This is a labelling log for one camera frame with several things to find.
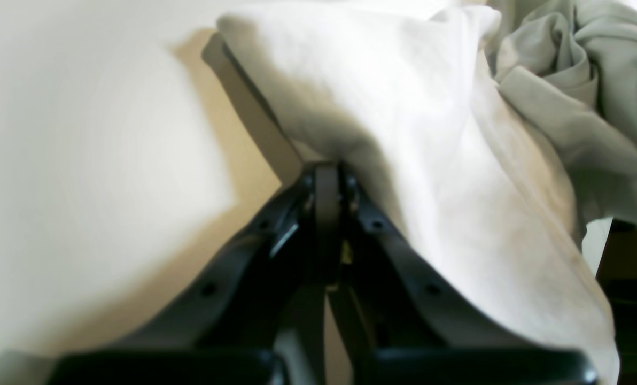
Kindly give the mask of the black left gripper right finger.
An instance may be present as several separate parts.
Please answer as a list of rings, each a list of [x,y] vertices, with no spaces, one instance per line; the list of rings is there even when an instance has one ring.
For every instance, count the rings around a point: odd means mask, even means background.
[[[597,384],[575,349],[546,348],[470,304],[338,164],[316,166],[318,250],[355,384]]]

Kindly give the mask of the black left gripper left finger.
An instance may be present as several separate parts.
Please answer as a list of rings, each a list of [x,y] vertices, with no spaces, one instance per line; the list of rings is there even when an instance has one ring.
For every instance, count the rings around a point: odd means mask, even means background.
[[[270,199],[150,321],[105,348],[65,356],[47,383],[291,383],[273,345],[304,280],[305,259],[292,247],[312,222],[316,168]]]

